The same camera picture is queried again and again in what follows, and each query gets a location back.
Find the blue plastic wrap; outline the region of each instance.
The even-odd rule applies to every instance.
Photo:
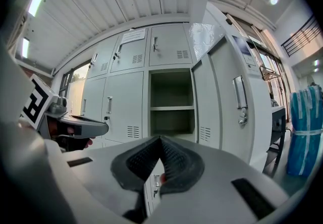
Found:
[[[321,88],[313,86],[292,93],[291,116],[293,134],[287,173],[308,177],[317,158],[323,123]]]

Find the ventilation slot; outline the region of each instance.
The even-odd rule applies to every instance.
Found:
[[[141,63],[142,62],[142,54],[140,55],[134,55],[132,57],[132,63],[136,64],[136,63]]]
[[[207,127],[200,127],[200,138],[204,141],[210,141],[211,129]]]
[[[139,127],[138,126],[128,126],[127,127],[127,137],[139,139]]]
[[[101,65],[101,71],[104,71],[107,69],[107,63]]]
[[[176,51],[177,52],[177,58],[178,59],[189,59],[188,57],[188,51]]]

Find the door handle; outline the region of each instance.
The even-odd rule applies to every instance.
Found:
[[[85,113],[85,107],[86,107],[86,98],[84,99],[84,103],[83,103],[83,112]]]
[[[152,45],[152,47],[153,47],[153,51],[155,52],[155,50],[157,50],[157,45],[156,45],[156,43],[157,43],[157,37],[154,37],[153,38],[153,45]]]
[[[108,115],[111,115],[111,108],[112,108],[112,97],[107,97],[107,111]]]

